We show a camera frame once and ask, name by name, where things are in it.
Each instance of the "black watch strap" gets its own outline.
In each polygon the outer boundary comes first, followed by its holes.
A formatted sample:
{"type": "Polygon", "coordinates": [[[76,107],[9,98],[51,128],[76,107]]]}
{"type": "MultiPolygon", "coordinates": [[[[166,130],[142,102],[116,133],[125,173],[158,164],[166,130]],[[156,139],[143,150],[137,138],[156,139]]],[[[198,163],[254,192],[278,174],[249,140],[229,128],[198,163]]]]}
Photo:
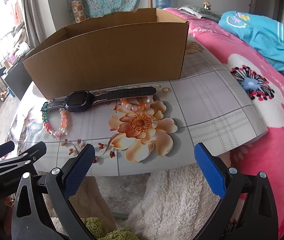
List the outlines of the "black watch strap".
{"type": "Polygon", "coordinates": [[[65,103],[66,103],[66,98],[58,99],[58,100],[53,99],[51,102],[45,102],[42,107],[42,112],[47,111],[49,109],[64,107],[65,103]]]}
{"type": "Polygon", "coordinates": [[[92,105],[96,105],[98,103],[102,103],[105,101],[121,99],[121,98],[152,96],[155,93],[156,89],[154,87],[140,87],[140,88],[114,90],[95,95],[92,105]]]}

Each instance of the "pink bedspread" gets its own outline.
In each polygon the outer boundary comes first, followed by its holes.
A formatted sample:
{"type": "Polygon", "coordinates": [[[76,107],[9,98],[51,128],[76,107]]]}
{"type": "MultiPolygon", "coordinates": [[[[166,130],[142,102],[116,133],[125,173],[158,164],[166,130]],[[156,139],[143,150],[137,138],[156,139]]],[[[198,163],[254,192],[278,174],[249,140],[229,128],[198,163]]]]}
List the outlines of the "pink bedspread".
{"type": "Polygon", "coordinates": [[[230,70],[253,100],[269,132],[231,152],[232,166],[244,174],[266,172],[276,202],[279,238],[284,234],[284,76],[245,42],[217,23],[177,9],[167,11],[190,22],[189,34],[230,70]]]}

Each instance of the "smartwatch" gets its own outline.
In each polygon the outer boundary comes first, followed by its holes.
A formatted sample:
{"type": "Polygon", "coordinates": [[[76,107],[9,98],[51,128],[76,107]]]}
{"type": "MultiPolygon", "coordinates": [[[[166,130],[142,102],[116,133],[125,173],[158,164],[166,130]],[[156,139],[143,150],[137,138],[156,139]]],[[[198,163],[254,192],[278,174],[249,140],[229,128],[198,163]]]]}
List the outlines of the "smartwatch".
{"type": "Polygon", "coordinates": [[[98,103],[104,103],[106,101],[121,99],[121,98],[135,98],[152,96],[156,93],[154,87],[141,87],[113,90],[109,92],[103,92],[97,95],[93,95],[89,91],[75,91],[63,99],[53,99],[51,102],[45,102],[41,111],[45,112],[54,108],[65,108],[69,112],[83,112],[98,103]]]}

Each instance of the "beaded bracelet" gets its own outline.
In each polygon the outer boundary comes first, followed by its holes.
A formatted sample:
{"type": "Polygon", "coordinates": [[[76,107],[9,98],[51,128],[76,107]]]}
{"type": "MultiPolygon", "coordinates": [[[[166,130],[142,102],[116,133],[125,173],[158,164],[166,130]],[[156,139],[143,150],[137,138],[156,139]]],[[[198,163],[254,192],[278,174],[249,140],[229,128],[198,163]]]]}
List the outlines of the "beaded bracelet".
{"type": "Polygon", "coordinates": [[[138,105],[138,106],[128,103],[126,98],[122,98],[120,99],[120,101],[121,101],[122,106],[124,106],[127,110],[133,111],[133,112],[136,112],[136,111],[141,112],[144,109],[148,109],[151,107],[151,104],[154,102],[153,96],[148,96],[146,99],[146,102],[143,105],[138,105]]]}
{"type": "Polygon", "coordinates": [[[66,117],[66,109],[60,108],[60,114],[62,117],[62,123],[61,123],[61,128],[58,131],[54,131],[53,127],[50,125],[48,122],[47,118],[47,111],[42,111],[42,120],[44,123],[44,127],[46,131],[52,135],[53,138],[59,140],[63,134],[66,134],[66,127],[67,127],[67,117],[66,117]]]}

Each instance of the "open cardboard box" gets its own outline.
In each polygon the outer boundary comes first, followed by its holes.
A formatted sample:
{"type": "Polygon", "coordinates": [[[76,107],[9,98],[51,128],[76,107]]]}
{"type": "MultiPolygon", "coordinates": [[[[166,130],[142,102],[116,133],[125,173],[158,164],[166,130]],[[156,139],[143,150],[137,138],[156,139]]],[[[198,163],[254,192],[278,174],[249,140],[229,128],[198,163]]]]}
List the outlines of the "open cardboard box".
{"type": "Polygon", "coordinates": [[[179,79],[189,23],[157,8],[68,25],[23,61],[47,98],[78,90],[179,79]]]}

